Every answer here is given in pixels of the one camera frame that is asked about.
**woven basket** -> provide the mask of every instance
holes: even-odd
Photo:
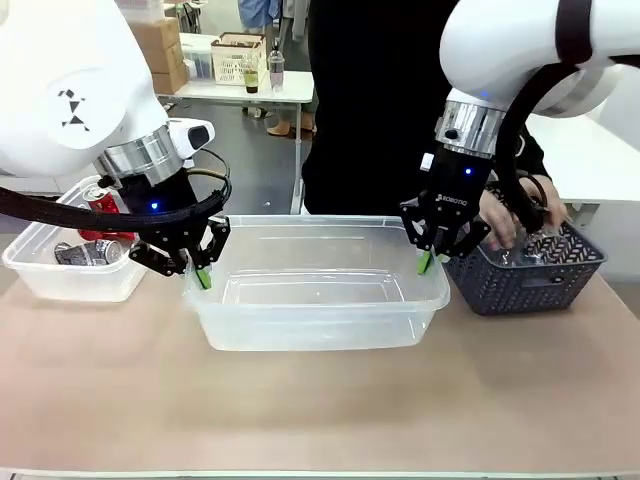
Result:
[[[220,85],[244,85],[242,64],[253,53],[258,58],[258,85],[267,73],[267,48],[264,35],[223,33],[211,45],[213,69]]]
[[[487,189],[504,201],[497,184]],[[607,260],[602,250],[568,223],[562,225],[559,236],[538,239],[523,250],[526,255],[541,255],[539,265],[506,266],[503,253],[492,252],[483,243],[467,258],[451,259],[445,266],[471,310],[479,315],[569,308]]]

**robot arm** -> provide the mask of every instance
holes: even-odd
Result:
[[[516,170],[525,121],[533,112],[569,117],[592,110],[615,87],[612,66],[640,67],[639,53],[636,0],[460,0],[440,47],[454,87],[436,128],[441,147],[427,188],[403,205],[412,243],[449,256],[470,253],[489,232],[476,217],[492,170],[510,210],[529,232],[539,230],[545,210],[520,186]],[[417,221],[425,223],[422,232]]]
[[[183,168],[213,140],[213,126],[169,120],[113,0],[0,0],[0,63],[10,73],[0,78],[0,170],[53,176],[94,162],[102,185],[118,189],[132,215],[4,189],[0,212],[68,228],[139,232],[131,257],[166,276],[184,271],[186,252],[196,268],[217,259],[229,229],[208,219],[220,212],[230,186],[198,203]],[[214,241],[202,249],[208,227]]]

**soda can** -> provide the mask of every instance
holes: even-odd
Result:
[[[60,265],[95,267],[117,262],[123,255],[122,246],[114,240],[95,240],[72,247],[68,243],[58,243],[54,248]]]
[[[92,185],[82,193],[82,199],[89,204],[94,212],[104,213],[120,213],[120,209],[109,190]],[[91,230],[78,230],[82,238],[88,241],[92,240],[113,240],[121,238],[123,240],[135,240],[135,234],[130,232],[93,232]]]

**gray plastic basket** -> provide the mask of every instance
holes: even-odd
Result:
[[[544,265],[503,266],[480,246],[466,259],[452,259],[446,270],[479,315],[568,308],[606,255],[569,224],[562,226],[560,235],[561,239],[549,237],[536,245]]]

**transparent plastic bin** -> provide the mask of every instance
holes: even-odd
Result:
[[[422,339],[449,303],[439,263],[418,252],[394,217],[236,216],[202,290],[185,299],[219,350],[355,350]]]
[[[195,33],[181,33],[180,45],[185,60],[193,62],[193,69],[189,70],[190,80],[213,81],[213,57],[211,44],[220,37],[215,35],[200,35]]]
[[[98,176],[85,178],[58,203],[88,207],[82,193],[99,179]],[[34,295],[77,302],[122,302],[129,298],[146,272],[145,267],[129,260],[127,254],[105,266],[58,265],[54,247],[59,242],[79,245],[85,240],[75,230],[32,223],[4,251],[2,261],[18,273]]]

